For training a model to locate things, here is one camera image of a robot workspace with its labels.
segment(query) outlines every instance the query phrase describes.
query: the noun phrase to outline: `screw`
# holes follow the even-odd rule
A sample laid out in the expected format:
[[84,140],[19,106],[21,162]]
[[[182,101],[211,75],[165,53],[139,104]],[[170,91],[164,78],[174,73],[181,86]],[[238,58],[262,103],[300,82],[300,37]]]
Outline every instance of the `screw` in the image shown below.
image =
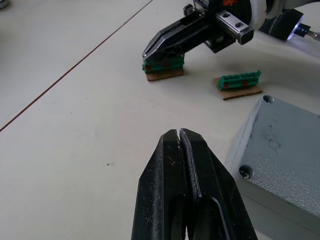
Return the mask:
[[253,170],[248,165],[242,165],[239,169],[239,173],[244,179],[250,179],[253,176]]

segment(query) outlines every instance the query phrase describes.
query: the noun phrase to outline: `gray metal box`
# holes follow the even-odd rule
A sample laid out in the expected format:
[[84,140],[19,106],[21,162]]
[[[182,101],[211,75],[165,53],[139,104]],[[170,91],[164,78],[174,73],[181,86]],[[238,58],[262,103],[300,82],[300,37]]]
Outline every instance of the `gray metal box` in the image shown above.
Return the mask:
[[241,194],[320,236],[319,138],[320,115],[265,95],[225,164]]

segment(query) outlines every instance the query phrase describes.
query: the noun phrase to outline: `white table surface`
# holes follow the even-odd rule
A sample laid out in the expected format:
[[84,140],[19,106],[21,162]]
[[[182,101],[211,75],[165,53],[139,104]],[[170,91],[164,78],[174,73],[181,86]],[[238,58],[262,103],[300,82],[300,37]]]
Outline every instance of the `white table surface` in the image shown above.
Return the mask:
[[10,0],[0,11],[0,127],[150,0]]
[[[201,45],[186,55],[185,76],[147,82],[141,53],[185,3],[154,0],[3,129],[0,239],[130,239],[138,179],[160,136],[198,132],[224,162],[262,96],[222,101],[213,78],[261,70],[266,94],[320,113],[320,46],[307,38],[284,44],[258,33],[218,54]],[[320,4],[303,9],[319,31]],[[260,240],[320,239],[243,199]]]

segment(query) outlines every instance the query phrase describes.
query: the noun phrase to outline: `robotic arm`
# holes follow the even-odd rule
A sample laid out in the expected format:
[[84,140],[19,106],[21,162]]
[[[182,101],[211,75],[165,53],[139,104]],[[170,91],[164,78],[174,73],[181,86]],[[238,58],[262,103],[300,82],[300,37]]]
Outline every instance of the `robotic arm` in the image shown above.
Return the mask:
[[244,45],[266,19],[308,3],[310,0],[194,0],[184,7],[185,17],[150,41],[143,60],[151,65],[168,62],[202,43],[214,53],[236,41]]

